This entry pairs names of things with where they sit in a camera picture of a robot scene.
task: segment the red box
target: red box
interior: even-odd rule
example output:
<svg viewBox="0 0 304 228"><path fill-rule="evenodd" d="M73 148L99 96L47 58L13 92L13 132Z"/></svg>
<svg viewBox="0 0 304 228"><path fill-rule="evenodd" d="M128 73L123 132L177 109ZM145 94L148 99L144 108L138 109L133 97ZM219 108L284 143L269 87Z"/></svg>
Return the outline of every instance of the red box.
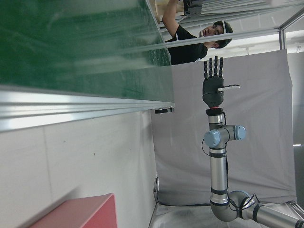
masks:
<svg viewBox="0 0 304 228"><path fill-rule="evenodd" d="M117 228L114 194L67 200L31 228Z"/></svg>

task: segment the gray backdrop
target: gray backdrop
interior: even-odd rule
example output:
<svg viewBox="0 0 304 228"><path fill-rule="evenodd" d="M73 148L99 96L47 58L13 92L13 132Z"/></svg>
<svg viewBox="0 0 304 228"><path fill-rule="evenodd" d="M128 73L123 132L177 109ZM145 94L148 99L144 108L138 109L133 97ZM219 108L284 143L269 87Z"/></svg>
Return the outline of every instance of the gray backdrop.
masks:
<svg viewBox="0 0 304 228"><path fill-rule="evenodd" d="M202 101L203 62L172 66L175 112L152 112L159 178L157 201L209 203L209 157L201 149L209 130ZM255 193L262 202L296 201L292 134L292 83L285 50L224 59L221 107L227 124L243 125L243 141L228 142L229 191Z"/></svg>

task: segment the blue joint cap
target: blue joint cap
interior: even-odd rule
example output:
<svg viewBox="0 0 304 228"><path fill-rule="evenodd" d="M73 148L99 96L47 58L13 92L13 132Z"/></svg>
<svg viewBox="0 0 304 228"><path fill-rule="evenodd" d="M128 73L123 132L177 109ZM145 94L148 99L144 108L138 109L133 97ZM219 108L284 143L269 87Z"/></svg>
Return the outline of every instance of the blue joint cap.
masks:
<svg viewBox="0 0 304 228"><path fill-rule="evenodd" d="M235 135L236 140L243 140L243 139L245 139L245 136L246 136L245 127L243 127L241 125L236 125L234 127L234 135Z"/></svg>
<svg viewBox="0 0 304 228"><path fill-rule="evenodd" d="M208 131L204 135L204 141L209 147L215 147L219 144L220 141L220 133L218 130Z"/></svg>

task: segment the aluminum frame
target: aluminum frame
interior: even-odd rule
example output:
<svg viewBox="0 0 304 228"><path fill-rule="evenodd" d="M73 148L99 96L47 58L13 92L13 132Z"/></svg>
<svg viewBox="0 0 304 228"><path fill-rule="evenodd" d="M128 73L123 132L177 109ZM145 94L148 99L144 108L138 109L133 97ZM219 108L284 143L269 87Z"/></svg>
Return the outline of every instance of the aluminum frame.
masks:
<svg viewBox="0 0 304 228"><path fill-rule="evenodd" d="M171 106L174 103L0 90L0 132Z"/></svg>
<svg viewBox="0 0 304 228"><path fill-rule="evenodd" d="M289 18L286 22L284 22L281 26L275 28L267 28L267 29L258 29L253 31L246 31L246 32L234 32L234 33L226 33L211 37L201 37L201 38L194 38L194 39L187 39L187 40L177 40L174 42L166 43L167 48L190 45L190 44L198 44L202 42L210 42L210 41L217 41L223 39L244 39L244 38L251 38L256 36L265 36L265 35L273 35L275 33L279 34L279 42L280 42L280 49L286 49L286 36L285 30L296 23L298 20L304 17L304 8L299 10L296 14L294 14L291 18Z"/></svg>

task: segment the man's arm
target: man's arm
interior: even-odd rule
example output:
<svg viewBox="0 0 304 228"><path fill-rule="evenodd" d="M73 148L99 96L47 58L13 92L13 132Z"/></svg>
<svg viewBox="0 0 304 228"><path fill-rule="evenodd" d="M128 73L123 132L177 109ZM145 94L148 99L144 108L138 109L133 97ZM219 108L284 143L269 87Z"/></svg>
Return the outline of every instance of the man's arm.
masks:
<svg viewBox="0 0 304 228"><path fill-rule="evenodd" d="M176 30L179 27L178 23L175 21L177 3L178 0L169 0L162 17L162 21L172 37L175 36Z"/></svg>

